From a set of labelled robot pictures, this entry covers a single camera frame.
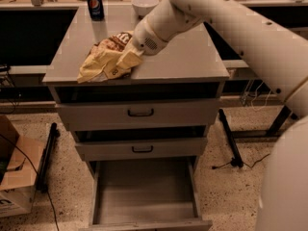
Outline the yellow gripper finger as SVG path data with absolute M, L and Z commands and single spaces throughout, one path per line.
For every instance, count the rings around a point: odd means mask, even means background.
M 122 69 L 130 69 L 142 63 L 142 50 L 129 45 L 124 49 L 116 65 Z

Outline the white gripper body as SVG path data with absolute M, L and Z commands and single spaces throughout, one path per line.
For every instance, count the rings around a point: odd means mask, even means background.
M 167 42 L 163 41 L 154 32 L 147 16 L 135 27 L 132 43 L 145 55 L 157 55 L 167 46 Z

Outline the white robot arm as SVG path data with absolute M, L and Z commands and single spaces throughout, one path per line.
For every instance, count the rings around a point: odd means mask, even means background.
M 135 28 L 117 62 L 156 55 L 207 22 L 299 117 L 269 155 L 255 231 L 308 231 L 308 42 L 234 0 L 162 0 Z

